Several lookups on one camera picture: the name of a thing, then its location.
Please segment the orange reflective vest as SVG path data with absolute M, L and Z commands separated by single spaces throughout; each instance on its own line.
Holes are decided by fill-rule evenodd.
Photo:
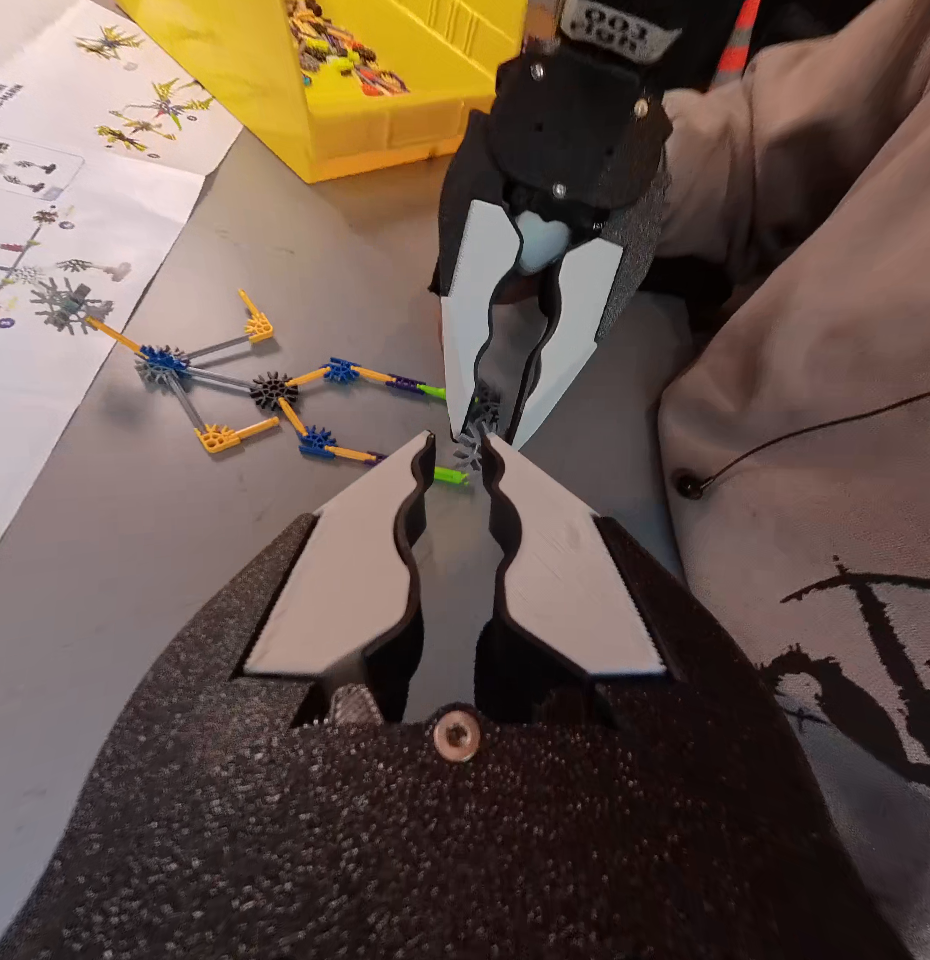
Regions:
M 735 25 L 715 68 L 711 90 L 741 77 L 748 62 L 752 32 L 761 1 L 743 1 L 735 18 Z

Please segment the person's right forearm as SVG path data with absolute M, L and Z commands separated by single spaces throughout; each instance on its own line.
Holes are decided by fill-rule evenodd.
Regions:
M 930 2 L 874 2 L 832 35 L 759 53 L 707 93 L 663 97 L 672 132 L 661 258 L 744 275 L 800 244 L 920 98 Z

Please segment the pile of toy pieces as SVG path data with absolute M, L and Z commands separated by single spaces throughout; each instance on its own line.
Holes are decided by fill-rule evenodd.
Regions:
M 375 100 L 410 93 L 405 81 L 384 69 L 375 51 L 326 15 L 320 2 L 285 1 L 284 9 L 307 88 L 319 81 L 336 90 L 350 84 Z

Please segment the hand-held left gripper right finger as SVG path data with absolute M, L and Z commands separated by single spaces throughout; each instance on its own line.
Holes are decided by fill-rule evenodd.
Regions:
M 607 523 L 500 437 L 482 442 L 490 532 L 502 552 L 475 648 L 475 706 L 496 722 L 592 722 L 607 682 L 667 678 L 654 629 Z

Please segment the multicolour rod and connector assembly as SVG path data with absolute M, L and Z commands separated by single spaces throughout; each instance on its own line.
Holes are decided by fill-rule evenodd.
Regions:
M 144 358 L 132 354 L 142 380 L 170 391 L 183 405 L 192 423 L 193 431 L 207 453 L 224 452 L 240 446 L 242 441 L 240 442 L 235 436 L 235 431 L 240 429 L 219 425 L 205 419 L 187 394 L 185 384 L 189 381 L 241 391 L 255 403 L 260 411 L 270 414 L 264 421 L 270 417 L 285 417 L 294 430 L 299 452 L 305 457 L 332 461 L 347 460 L 357 462 L 364 467 L 374 467 L 381 463 L 386 458 L 385 454 L 342 447 L 330 430 L 306 425 L 296 408 L 302 388 L 318 382 L 344 386 L 364 380 L 393 392 L 406 392 L 415 397 L 424 398 L 427 395 L 419 394 L 414 387 L 419 383 L 429 384 L 415 378 L 377 371 L 340 357 L 331 357 L 324 365 L 300 376 L 291 377 L 277 371 L 268 371 L 252 380 L 215 373 L 208 367 L 196 364 L 201 357 L 219 354 L 233 346 L 260 344 L 273 336 L 274 328 L 262 316 L 257 324 L 246 321 L 242 336 L 228 342 L 210 345 L 199 351 L 188 353 L 170 345 L 142 344 Z

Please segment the white toy instruction sheet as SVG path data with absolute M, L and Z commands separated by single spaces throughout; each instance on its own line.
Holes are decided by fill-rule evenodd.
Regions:
M 0 2 L 0 541 L 241 125 L 97 2 Z

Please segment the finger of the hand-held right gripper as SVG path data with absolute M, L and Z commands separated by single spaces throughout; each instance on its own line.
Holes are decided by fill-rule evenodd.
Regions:
M 454 274 L 441 297 L 449 432 L 465 430 L 474 397 L 476 368 L 492 334 L 495 294 L 515 268 L 519 230 L 503 207 L 473 200 L 465 222 Z
M 574 247 L 550 272 L 550 313 L 542 340 L 526 363 L 508 442 L 526 444 L 578 377 L 597 347 L 624 250 L 602 238 Z

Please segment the person's torso in beige sweater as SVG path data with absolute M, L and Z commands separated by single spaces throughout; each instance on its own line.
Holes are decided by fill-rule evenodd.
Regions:
M 674 472 L 930 389 L 927 106 L 770 260 L 665 395 Z M 776 693 L 882 913 L 930 958 L 930 400 L 672 501 L 690 586 Z

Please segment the black drawstring with toggle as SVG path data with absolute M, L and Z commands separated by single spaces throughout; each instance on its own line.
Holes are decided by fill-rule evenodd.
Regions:
M 700 500 L 707 491 L 710 490 L 720 479 L 722 479 L 730 471 L 735 470 L 737 467 L 744 464 L 746 461 L 756 457 L 760 453 L 763 453 L 767 450 L 771 450 L 774 447 L 777 447 L 781 444 L 788 443 L 793 439 L 802 438 L 811 436 L 816 433 L 823 431 L 831 430 L 841 426 L 849 426 L 853 424 L 864 423 L 865 421 L 872 420 L 874 418 L 879 418 L 885 416 L 886 414 L 895 413 L 902 411 L 903 409 L 913 406 L 915 404 L 921 404 L 927 401 L 930 401 L 930 389 L 924 390 L 919 393 L 915 393 L 911 396 L 904 397 L 892 403 L 888 403 L 873 409 L 862 411 L 856 414 L 847 414 L 840 416 L 839 418 L 832 418 L 831 420 L 827 419 L 824 422 L 820 421 L 817 424 L 812 424 L 811 426 L 804 426 L 798 429 L 793 429 L 791 431 L 785 432 L 779 436 L 768 439 L 764 442 L 761 442 L 750 449 L 747 449 L 737 456 L 734 459 L 725 462 L 722 467 L 718 468 L 715 471 L 712 471 L 708 475 L 699 474 L 691 469 L 680 469 L 676 470 L 671 476 L 670 483 L 672 488 L 675 490 L 675 493 L 678 494 L 680 498 L 697 501 Z

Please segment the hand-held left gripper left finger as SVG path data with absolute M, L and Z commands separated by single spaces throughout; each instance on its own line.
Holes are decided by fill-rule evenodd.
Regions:
M 317 511 L 244 656 L 245 677 L 313 681 L 328 704 L 362 685 L 384 721 L 402 721 L 423 654 L 412 548 L 435 454 L 422 431 Z

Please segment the yellow plastic bin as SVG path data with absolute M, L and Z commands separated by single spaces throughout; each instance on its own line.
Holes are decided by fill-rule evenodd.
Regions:
M 453 154 L 519 53 L 527 2 L 317 2 L 406 92 L 372 94 L 354 66 L 306 84 L 286 3 L 118 2 L 146 34 L 308 184 Z

